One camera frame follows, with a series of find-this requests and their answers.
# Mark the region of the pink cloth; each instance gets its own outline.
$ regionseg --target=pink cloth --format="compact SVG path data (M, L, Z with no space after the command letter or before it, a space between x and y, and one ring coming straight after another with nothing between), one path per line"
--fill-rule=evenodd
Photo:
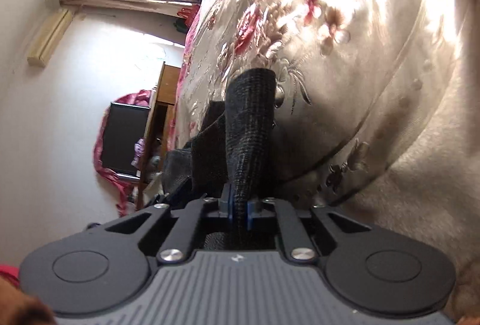
M10 265L0 264L0 277L8 280L16 288L20 286L20 282L18 280L18 268L11 267Z
M145 150L145 139L140 138L137 143L135 143L135 157L131 164L140 169L140 161L142 159L143 151Z
M143 107L148 107L151 93L152 91L150 90L140 90L138 93L131 93L129 95L122 96L119 99L115 100L115 102L121 104L140 105ZM112 183L112 185L114 185L114 187L116 187L119 191L120 201L117 204L117 210L120 216L124 216L127 214L127 197L128 194L131 192L133 185L131 183L125 183L121 181L113 170L102 167L101 156L103 150L103 133L105 131L105 125L107 124L106 121L108 117L109 109L105 111L102 125L100 126L100 131L98 133L98 138L95 143L95 147L93 150L93 165L97 173L107 181L110 181L110 183Z
M187 37L185 38L185 49L183 50L183 62L181 64L180 75L178 76L177 82L177 92L175 95L175 102L177 103L180 96L180 91L182 90L182 84L190 70L190 53L191 49L193 48L194 38L196 36L196 30L198 21L200 19L200 12L197 12L193 22L191 23L191 27L188 30ZM167 150L173 150L175 148L176 139L175 139L175 122L177 118L177 104L175 104L175 115L173 119L169 123L169 137L167 141Z

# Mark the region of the wooden cabinet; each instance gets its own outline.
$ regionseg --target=wooden cabinet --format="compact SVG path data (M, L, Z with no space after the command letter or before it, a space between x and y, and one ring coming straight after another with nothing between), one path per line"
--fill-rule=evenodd
M152 147L156 135L161 133L160 167L163 165L167 154L167 138L169 136L170 122L175 115L175 95L180 68L163 63L158 79L157 89L152 97L151 109L145 127L145 149L140 165L140 184L138 185L137 210L143 208L143 190L146 188L146 167L152 156Z

